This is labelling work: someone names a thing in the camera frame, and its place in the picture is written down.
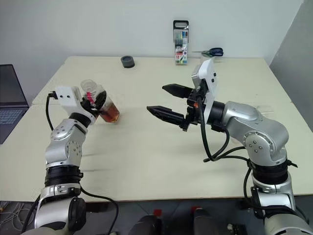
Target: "brown liquid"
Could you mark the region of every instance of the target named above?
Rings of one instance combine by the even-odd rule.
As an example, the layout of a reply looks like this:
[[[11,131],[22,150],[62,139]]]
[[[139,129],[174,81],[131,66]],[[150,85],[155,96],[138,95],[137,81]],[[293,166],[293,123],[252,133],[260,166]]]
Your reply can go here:
[[[100,115],[104,121],[106,122],[116,122],[119,117],[119,111],[116,108],[116,106],[112,103],[109,108],[105,111],[103,111],[103,114]]]

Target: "white wall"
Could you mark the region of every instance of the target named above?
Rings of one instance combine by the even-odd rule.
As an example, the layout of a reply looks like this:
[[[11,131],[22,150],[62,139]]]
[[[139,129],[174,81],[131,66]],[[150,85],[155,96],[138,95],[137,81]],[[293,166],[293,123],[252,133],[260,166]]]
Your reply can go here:
[[[0,0],[0,64],[30,101],[70,55],[172,56],[174,19],[190,50],[270,63],[303,0]]]

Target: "clear plastic lid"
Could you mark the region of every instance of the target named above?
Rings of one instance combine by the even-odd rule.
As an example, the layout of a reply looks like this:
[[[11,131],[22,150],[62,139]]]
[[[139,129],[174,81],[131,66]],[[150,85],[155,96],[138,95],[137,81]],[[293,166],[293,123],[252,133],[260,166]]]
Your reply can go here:
[[[80,86],[84,90],[84,92],[90,92],[93,93],[97,91],[97,84],[92,81],[91,79],[84,80],[80,83]]]

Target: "blue scissor handle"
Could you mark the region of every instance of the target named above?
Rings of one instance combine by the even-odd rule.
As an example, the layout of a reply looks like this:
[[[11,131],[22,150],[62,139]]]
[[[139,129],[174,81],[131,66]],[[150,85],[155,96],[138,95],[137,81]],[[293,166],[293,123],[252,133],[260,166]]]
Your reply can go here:
[[[221,48],[221,47],[211,48],[208,51],[208,54],[211,55],[211,56],[219,56],[219,57],[221,57],[221,56],[224,55],[223,48]]]

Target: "table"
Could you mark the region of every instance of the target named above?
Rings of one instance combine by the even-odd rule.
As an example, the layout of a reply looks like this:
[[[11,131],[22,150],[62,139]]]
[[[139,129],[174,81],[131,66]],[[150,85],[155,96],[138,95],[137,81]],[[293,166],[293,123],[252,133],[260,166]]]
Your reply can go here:
[[[116,124],[99,118],[89,127],[80,167],[85,190],[118,201],[243,196],[245,162],[204,164],[199,126],[192,125],[185,133],[146,110],[147,105],[163,105],[185,114],[186,101],[161,86],[179,83],[192,87],[190,74],[199,60],[191,59],[186,67],[175,66],[171,58],[135,58],[135,62],[134,68],[124,69],[117,57],[69,57],[65,61],[0,147],[0,200],[33,201],[40,193],[50,134],[46,94],[58,85],[79,86],[84,79],[102,84],[121,112]],[[293,191],[313,193],[313,134],[265,61],[220,59],[215,67],[219,79],[216,100],[265,107],[271,110],[271,118],[286,126],[288,156],[299,165],[299,169],[289,168]],[[56,126],[67,114],[57,102],[51,103],[50,117]],[[208,126],[207,135],[214,152],[223,144],[224,134],[210,131]],[[232,140],[228,148],[239,145]],[[238,155],[247,157],[244,150]]]

